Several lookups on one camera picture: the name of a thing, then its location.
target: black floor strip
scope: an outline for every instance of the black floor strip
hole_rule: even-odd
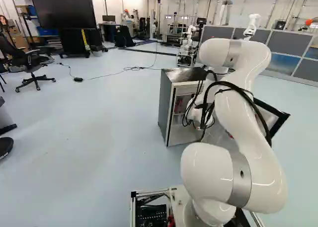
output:
[[[137,50],[137,49],[131,49],[131,48],[119,48],[119,50],[132,51],[132,52],[144,52],[144,53],[159,54],[159,55],[166,55],[166,56],[173,56],[173,57],[177,55],[173,53],[152,52],[152,51]]]

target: gray wall panel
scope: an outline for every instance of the gray wall panel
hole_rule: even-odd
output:
[[[205,42],[212,37],[230,39],[232,37],[233,29],[234,28],[232,27],[205,26],[201,42]]]
[[[272,52],[302,56],[311,38],[310,35],[273,31],[268,47]]]
[[[245,28],[236,28],[234,31],[233,37],[236,37],[237,39],[243,39],[243,32],[245,31]],[[255,41],[255,42],[261,42],[261,43],[266,43],[267,38],[270,34],[270,30],[257,30],[255,32],[255,35],[251,37],[250,41]]]
[[[294,77],[318,82],[318,62],[303,59],[296,70]]]

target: pipe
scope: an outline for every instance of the pipe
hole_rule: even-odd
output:
[[[106,8],[106,15],[108,16],[106,0],[104,1],[105,1],[105,8]]]
[[[286,22],[287,22],[288,17],[289,17],[289,15],[290,15],[290,13],[291,13],[291,11],[292,11],[292,9],[293,9],[294,3],[295,3],[295,0],[293,1],[292,6],[290,7],[289,13],[288,13],[288,15],[287,15],[287,17],[286,17]]]
[[[273,11],[274,11],[274,9],[275,9],[275,7],[276,7],[277,1],[278,1],[278,0],[275,0],[275,2],[274,2],[274,5],[273,5],[273,7],[272,7],[272,9],[271,9],[271,11],[270,11],[270,14],[269,14],[269,16],[268,16],[268,19],[267,19],[267,21],[266,21],[265,28],[267,28],[267,26],[268,26],[268,24],[269,24],[269,21],[270,21],[272,15],[273,15]]]
[[[218,0],[217,3],[215,4],[214,14],[213,14],[213,18],[212,18],[212,24],[214,24],[215,15],[217,15],[217,10],[218,10],[219,1],[220,1],[220,0]]]
[[[121,5],[123,6],[121,11],[124,12],[124,0],[121,0]]]
[[[183,14],[185,14],[185,2],[186,2],[186,0],[184,0]]]
[[[194,0],[193,0],[193,10],[192,10],[192,16],[194,15],[194,8],[195,8],[195,5],[194,5]]]
[[[211,5],[211,0],[209,1],[208,12],[207,12],[207,17],[206,17],[207,20],[208,20],[208,16],[209,16],[210,5]]]
[[[299,15],[300,15],[300,13],[302,12],[303,7],[305,7],[306,2],[307,2],[307,0],[304,0],[304,1],[303,1],[303,4],[302,4],[302,6],[301,6],[301,8],[300,8],[300,10],[299,10],[299,12],[298,12],[298,14],[297,14],[297,16],[296,16],[295,22],[294,22],[294,24],[293,24],[292,31],[294,31],[295,26],[297,25],[297,22],[298,22],[298,20],[299,20]]]

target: cardboard box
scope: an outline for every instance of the cardboard box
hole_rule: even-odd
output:
[[[32,37],[34,43],[40,43],[41,42],[41,38],[40,37]],[[26,39],[28,39],[28,42],[32,42],[30,37],[26,37]]]
[[[12,44],[12,41],[11,41],[9,35],[7,33],[5,33],[4,35],[7,38],[7,40]],[[15,46],[17,48],[25,47],[25,49],[23,49],[23,51],[24,52],[28,51],[29,44],[27,43],[26,39],[23,36],[21,36],[21,35],[11,35],[11,37],[12,37],[12,40],[13,40],[13,42],[14,42],[14,44],[15,44]]]
[[[15,27],[10,27],[9,28],[9,32],[11,35],[15,34],[15,35],[20,35],[19,29],[15,26]]]
[[[26,8],[27,5],[16,6],[16,10],[18,11],[18,13],[28,13],[28,10]]]

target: desk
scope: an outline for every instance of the desk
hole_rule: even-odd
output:
[[[114,42],[116,36],[116,27],[121,26],[117,23],[103,22],[98,24],[102,32],[104,32],[104,41]]]

